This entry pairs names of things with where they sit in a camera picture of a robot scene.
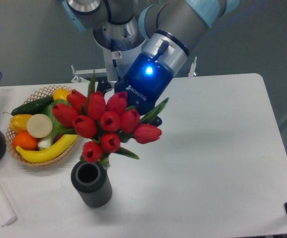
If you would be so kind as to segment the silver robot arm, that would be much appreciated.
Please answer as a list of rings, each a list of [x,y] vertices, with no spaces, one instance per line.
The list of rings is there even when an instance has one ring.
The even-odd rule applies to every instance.
[[[114,91],[147,114],[213,23],[237,8],[236,0],[177,0],[135,14],[131,0],[65,0],[72,24],[91,29],[103,52]]]

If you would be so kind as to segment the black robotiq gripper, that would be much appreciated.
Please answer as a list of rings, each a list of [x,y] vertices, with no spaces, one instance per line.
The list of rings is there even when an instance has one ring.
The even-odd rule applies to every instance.
[[[155,108],[155,103],[173,78],[159,60],[161,53],[139,54],[122,79],[114,85],[114,93],[125,91],[129,106],[136,106],[141,116]]]

